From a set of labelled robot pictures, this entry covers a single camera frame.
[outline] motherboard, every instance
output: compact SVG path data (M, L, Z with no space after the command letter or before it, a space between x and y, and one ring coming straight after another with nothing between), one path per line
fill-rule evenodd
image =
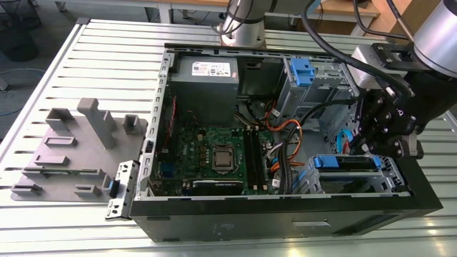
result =
M256 195L275 192L265 155L269 131L259 128L182 127L174 149L160 154L152 174L155 195Z

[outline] aluminum workbench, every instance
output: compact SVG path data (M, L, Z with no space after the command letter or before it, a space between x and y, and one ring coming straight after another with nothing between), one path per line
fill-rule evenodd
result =
M304 33L267 31L265 38L268 48L321 51ZM325 39L348 54L359 44L375 42L336 35ZM134 222L104 221L106 204L11 200L8 187L48 129L51 108L75 113L79 98L96 97L99 108L111 110L114 117L148 118L164 43L219 45L219 40L203 26L107 20L75 26L0 145L0 255L456 256L457 126L449 113L420 136L425 150L420 165L444 209L363 236L156 244Z

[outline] power connector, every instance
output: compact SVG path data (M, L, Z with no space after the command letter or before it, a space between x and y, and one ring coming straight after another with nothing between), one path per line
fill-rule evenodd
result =
M4 91L8 89L7 81L0 77L0 90Z

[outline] cpu socket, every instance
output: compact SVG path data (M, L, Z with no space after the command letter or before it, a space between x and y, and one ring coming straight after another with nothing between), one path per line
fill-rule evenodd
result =
M213 170L225 175L233 171L233 147L224 146L213 148Z

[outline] ram slot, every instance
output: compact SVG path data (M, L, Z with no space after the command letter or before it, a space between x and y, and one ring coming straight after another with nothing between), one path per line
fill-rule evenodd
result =
M259 190L267 190L264 165L263 165L263 146L259 138L259 131L252 132L252 149L256 171L256 184Z
M257 189L256 164L253 157L252 131L245 130L243 133L244 141L244 159L248 173L248 188Z

